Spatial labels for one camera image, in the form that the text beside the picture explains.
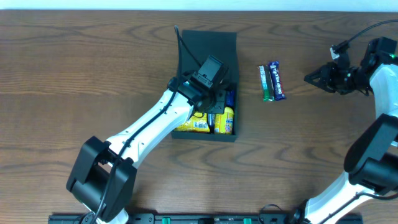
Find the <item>blue Oreo cookie pack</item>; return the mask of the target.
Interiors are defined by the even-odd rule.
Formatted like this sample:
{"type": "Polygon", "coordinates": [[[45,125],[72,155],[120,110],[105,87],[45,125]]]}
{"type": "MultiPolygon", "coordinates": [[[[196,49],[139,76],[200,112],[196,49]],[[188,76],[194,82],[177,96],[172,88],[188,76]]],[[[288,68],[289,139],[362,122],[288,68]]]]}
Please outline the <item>blue Oreo cookie pack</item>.
{"type": "Polygon", "coordinates": [[[235,105],[235,91],[230,90],[226,92],[226,106],[234,108],[235,105]]]}

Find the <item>yellow candy bag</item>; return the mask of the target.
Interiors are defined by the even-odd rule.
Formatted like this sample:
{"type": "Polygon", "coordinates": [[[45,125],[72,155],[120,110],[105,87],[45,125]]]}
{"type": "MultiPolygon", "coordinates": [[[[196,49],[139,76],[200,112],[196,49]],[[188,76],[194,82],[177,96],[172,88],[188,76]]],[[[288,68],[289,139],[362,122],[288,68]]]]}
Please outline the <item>yellow candy bag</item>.
{"type": "Polygon", "coordinates": [[[209,133],[210,127],[207,122],[207,114],[195,112],[188,121],[177,126],[175,131],[209,133]]]}

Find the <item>yellow Mentos bottle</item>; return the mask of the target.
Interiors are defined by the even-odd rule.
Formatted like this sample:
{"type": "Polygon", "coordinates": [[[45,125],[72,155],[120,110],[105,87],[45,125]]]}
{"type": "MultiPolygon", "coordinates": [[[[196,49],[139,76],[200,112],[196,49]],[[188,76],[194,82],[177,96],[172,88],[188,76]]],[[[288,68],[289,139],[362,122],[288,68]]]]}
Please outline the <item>yellow Mentos bottle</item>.
{"type": "Polygon", "coordinates": [[[226,107],[223,114],[215,116],[215,134],[232,134],[233,121],[234,111],[232,108],[226,107]]]}

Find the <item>Dairy Milk chocolate bar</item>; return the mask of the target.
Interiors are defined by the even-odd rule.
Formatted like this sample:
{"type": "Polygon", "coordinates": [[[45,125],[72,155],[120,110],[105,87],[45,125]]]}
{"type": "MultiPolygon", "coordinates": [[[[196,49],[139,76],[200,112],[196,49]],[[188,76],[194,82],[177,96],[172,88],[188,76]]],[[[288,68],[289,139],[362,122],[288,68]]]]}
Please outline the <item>Dairy Milk chocolate bar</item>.
{"type": "Polygon", "coordinates": [[[279,62],[278,61],[269,62],[268,68],[269,68],[270,75],[272,78],[275,100],[276,101],[285,100],[286,96],[284,93],[284,89],[283,89],[282,82],[280,80],[280,74],[279,74],[279,62]]]}

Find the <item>dark green gift box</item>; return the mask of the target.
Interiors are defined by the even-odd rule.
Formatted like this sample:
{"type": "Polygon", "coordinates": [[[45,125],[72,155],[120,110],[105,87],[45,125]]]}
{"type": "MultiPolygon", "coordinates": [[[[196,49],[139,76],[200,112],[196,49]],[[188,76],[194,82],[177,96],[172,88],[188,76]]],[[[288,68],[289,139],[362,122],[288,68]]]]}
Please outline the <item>dark green gift box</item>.
{"type": "Polygon", "coordinates": [[[235,32],[184,30],[182,32],[182,39],[186,43],[188,50],[191,51],[198,61],[204,62],[209,55],[212,55],[221,60],[228,68],[228,73],[226,74],[226,79],[229,83],[228,90],[234,91],[233,133],[214,134],[172,131],[172,139],[235,142],[239,129],[239,65],[236,52],[237,34],[235,32]]]}

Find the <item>green white chocolate bar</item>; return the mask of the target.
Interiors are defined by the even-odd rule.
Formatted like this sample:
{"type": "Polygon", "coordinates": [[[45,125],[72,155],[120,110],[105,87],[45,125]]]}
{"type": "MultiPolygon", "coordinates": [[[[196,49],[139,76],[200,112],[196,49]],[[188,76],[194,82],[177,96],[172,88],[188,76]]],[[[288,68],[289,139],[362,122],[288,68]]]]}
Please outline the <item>green white chocolate bar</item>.
{"type": "Polygon", "coordinates": [[[268,68],[266,65],[259,65],[258,69],[261,78],[263,101],[274,101],[274,91],[268,68]]]}

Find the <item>small blue gum box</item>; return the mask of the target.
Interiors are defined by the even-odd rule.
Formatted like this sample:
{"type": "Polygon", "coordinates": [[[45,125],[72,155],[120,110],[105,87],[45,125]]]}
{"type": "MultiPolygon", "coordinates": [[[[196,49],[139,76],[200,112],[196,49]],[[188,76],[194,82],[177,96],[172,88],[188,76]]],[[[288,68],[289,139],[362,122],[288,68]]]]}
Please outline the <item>small blue gum box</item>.
{"type": "Polygon", "coordinates": [[[209,127],[215,126],[215,114],[207,114],[208,125],[209,127]]]}

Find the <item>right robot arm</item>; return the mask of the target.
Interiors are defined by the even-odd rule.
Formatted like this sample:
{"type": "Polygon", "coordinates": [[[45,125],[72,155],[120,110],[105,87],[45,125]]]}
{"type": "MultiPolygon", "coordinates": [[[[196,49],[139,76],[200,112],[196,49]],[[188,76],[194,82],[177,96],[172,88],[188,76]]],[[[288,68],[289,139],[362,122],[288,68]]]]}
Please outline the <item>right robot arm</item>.
{"type": "Polygon", "coordinates": [[[359,67],[350,65],[344,41],[331,47],[332,62],[304,80],[329,93],[374,95],[376,119],[349,148],[343,173],[320,195],[305,200],[290,223],[337,223],[362,203],[397,198],[397,42],[369,42],[359,67]]]}

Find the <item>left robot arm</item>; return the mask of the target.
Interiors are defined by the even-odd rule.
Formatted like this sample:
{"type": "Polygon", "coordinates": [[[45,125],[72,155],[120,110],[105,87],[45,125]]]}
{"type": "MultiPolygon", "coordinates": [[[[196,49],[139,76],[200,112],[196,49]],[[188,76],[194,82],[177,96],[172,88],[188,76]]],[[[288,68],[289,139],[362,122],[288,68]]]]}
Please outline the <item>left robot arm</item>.
{"type": "Polygon", "coordinates": [[[228,87],[227,66],[210,55],[198,70],[173,77],[160,100],[125,130],[81,147],[66,188],[93,214],[92,223],[126,223],[137,170],[145,157],[196,112],[207,113],[228,87]]]}

